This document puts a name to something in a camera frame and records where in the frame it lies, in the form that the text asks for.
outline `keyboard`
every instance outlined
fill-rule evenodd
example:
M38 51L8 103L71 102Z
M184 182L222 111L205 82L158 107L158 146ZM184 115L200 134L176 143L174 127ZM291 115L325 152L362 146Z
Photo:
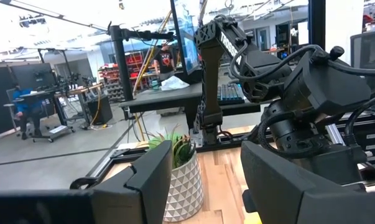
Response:
M233 105L244 102L244 93L238 84L232 83L218 86L219 105Z

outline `green leaves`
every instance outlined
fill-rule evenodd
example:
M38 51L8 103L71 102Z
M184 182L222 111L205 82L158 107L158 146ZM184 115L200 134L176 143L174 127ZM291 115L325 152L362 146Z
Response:
M179 125L176 125L172 129L172 132L170 134L168 134L168 131L165 129L165 136L161 133L157 133L158 136L147 133L148 135L152 136L152 139L148 142L149 149L154 149L165 140L172 141L172 150L174 155L173 169L187 163L192 158L195 152L195 144L192 146L192 143L188 136L182 136L175 133L178 127Z

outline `screen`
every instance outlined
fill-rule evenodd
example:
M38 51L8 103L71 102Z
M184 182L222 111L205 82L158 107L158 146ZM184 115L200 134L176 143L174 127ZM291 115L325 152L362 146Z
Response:
M191 0L174 0L176 21L178 23L178 30L176 30L180 37L179 46L183 52L186 72L192 72L198 63L198 52L194 43L194 31L197 28L198 21L193 23L193 17L196 17L200 10L199 1Z
M298 23L299 45L309 43L309 30L307 29L307 21Z
M352 36L352 66L375 69L375 31ZM366 77L367 84L375 90L375 77Z

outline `person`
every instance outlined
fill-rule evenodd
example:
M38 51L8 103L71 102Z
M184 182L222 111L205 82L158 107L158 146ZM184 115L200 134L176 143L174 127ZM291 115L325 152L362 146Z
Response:
M154 67L160 81L164 81L174 75L175 62L167 43L162 44L160 52L155 56Z
M40 116L41 113L41 102L36 102L33 105L28 105L23 103L22 101L17 101L21 99L20 96L30 94L32 89L25 89L22 90L18 83L14 84L14 93L13 93L13 100L15 100L14 104L16 106L16 117L20 119L20 131L21 131L21 139L27 139L26 131L27 131L27 122L28 118L32 119L34 124L34 135L41 136L42 133L40 132Z

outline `storage rack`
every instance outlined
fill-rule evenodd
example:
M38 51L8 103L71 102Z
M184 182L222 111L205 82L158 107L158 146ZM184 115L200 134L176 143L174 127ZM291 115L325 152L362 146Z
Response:
M119 102L124 98L123 86L119 81L117 64L105 64L98 70L100 78L105 78L109 101Z
M126 65L130 76L132 86L136 84L137 76L143 66L143 53L128 52L125 54ZM124 99L122 84L119 79L118 65L115 63L105 64L98 70L99 76L106 79L105 87L108 90L110 101L121 101ZM149 67L149 71L144 74L141 85L137 90L144 90L150 87L151 80L157 78L153 75L153 67Z

